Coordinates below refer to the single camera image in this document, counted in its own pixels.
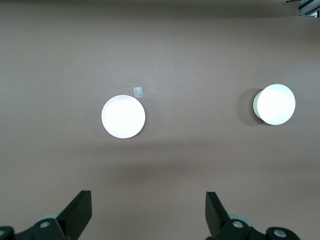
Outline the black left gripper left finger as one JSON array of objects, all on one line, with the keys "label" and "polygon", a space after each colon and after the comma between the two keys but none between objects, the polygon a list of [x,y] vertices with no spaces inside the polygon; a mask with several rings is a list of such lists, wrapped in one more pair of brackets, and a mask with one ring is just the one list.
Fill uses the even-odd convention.
[{"label": "black left gripper left finger", "polygon": [[57,216],[39,220],[16,233],[11,226],[0,227],[2,240],[77,240],[92,217],[92,194],[82,190]]}]

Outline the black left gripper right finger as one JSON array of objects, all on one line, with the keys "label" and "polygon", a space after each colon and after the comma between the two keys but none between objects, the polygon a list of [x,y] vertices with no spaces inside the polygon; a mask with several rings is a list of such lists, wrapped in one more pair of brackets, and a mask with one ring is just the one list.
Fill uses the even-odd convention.
[{"label": "black left gripper right finger", "polygon": [[205,219],[209,240],[298,240],[291,230],[269,227],[265,233],[257,231],[244,216],[229,215],[215,192],[205,195]]}]

